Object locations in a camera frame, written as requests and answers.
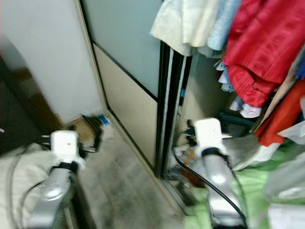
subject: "red shirt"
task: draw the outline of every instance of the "red shirt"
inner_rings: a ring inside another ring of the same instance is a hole
[[[305,0],[243,0],[224,62],[242,100],[262,107],[305,42]]]

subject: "beige cloth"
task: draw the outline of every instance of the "beige cloth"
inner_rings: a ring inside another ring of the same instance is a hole
[[[165,0],[151,34],[184,56],[205,45],[216,20],[218,0]]]
[[[12,229],[8,207],[7,207],[7,175],[15,156],[23,151],[23,147],[13,150],[6,156],[0,158],[0,225],[2,229]],[[53,165],[54,156],[50,151],[42,151],[37,144],[32,144],[27,153],[22,155],[21,160],[16,166],[13,177],[12,200],[13,213],[19,227],[21,228],[21,219],[19,219],[19,201],[22,195],[33,185],[47,178],[49,170]],[[23,209],[23,225],[30,217],[30,213],[40,196],[40,188],[35,188],[28,195]]]

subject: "red clothing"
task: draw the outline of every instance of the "red clothing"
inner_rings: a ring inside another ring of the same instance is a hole
[[[305,0],[243,0],[224,62],[242,100],[262,107],[305,42]]]
[[[264,146],[282,143],[284,138],[277,133],[293,125],[301,112],[300,101],[305,96],[305,80],[299,80],[270,117],[256,131],[258,142]]]

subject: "orange fabric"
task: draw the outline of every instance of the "orange fabric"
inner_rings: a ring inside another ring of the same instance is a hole
[[[277,133],[293,125],[301,112],[300,101],[305,96],[305,80],[299,80],[287,94],[281,104],[256,131],[259,144],[270,146],[272,143],[282,143],[284,138]]]

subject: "plastic bag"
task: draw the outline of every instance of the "plastic bag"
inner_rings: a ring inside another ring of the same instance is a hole
[[[263,194],[269,202],[305,203],[305,152],[294,160],[281,164],[272,171],[265,183]]]
[[[305,97],[301,99],[301,108],[303,115],[305,115]],[[292,127],[285,129],[278,133],[282,137],[287,137],[299,145],[305,145],[305,121],[302,121]]]

